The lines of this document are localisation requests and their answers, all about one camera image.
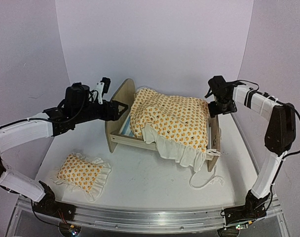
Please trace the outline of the wooden striped pet bed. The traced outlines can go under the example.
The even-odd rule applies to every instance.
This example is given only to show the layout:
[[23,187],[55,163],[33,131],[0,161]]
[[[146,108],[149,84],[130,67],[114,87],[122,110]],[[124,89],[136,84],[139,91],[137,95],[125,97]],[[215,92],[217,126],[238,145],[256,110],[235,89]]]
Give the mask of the wooden striped pet bed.
[[109,151],[117,144],[156,150],[165,159],[199,172],[212,171],[220,153],[219,122],[202,99],[168,96],[149,88],[137,90],[126,79],[112,96],[129,106],[118,121],[105,123]]

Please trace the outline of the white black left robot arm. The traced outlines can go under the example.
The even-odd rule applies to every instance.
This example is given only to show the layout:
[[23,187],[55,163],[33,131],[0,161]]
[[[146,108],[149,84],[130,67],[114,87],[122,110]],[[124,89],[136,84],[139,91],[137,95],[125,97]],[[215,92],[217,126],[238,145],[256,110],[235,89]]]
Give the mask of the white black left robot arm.
[[[80,123],[103,120],[117,121],[128,110],[128,105],[116,100],[106,101],[109,78],[103,78],[94,90],[80,82],[66,89],[65,98],[57,107],[44,110],[33,117],[0,126],[0,187],[10,193],[29,198],[32,211],[72,221],[75,206],[56,200],[52,189],[42,181],[35,181],[6,164],[3,152],[40,138],[55,137],[74,130]],[[111,172],[111,166],[100,158],[89,159],[81,154],[70,154],[54,172],[56,185],[67,185],[71,190],[84,191],[90,201],[95,201]]]

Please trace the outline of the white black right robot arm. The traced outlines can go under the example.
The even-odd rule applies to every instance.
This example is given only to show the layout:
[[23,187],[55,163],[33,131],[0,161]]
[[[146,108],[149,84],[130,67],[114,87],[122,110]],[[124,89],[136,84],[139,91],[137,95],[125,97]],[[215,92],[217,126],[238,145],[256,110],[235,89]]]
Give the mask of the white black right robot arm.
[[257,83],[244,79],[226,81],[223,76],[208,80],[206,98],[211,117],[237,112],[240,104],[267,122],[263,136],[263,165],[247,192],[243,205],[222,211],[225,227],[240,227],[264,218],[273,201],[273,186],[284,161],[300,154],[300,113],[293,104],[261,92]]

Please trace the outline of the duck print mattress cushion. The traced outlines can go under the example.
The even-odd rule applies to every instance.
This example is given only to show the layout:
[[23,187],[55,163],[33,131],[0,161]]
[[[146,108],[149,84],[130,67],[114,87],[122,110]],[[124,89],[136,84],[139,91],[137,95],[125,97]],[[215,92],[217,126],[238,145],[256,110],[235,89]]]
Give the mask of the duck print mattress cushion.
[[165,95],[142,87],[130,110],[130,130],[146,144],[155,143],[163,159],[191,167],[192,177],[207,157],[221,156],[208,146],[208,103],[195,97]]

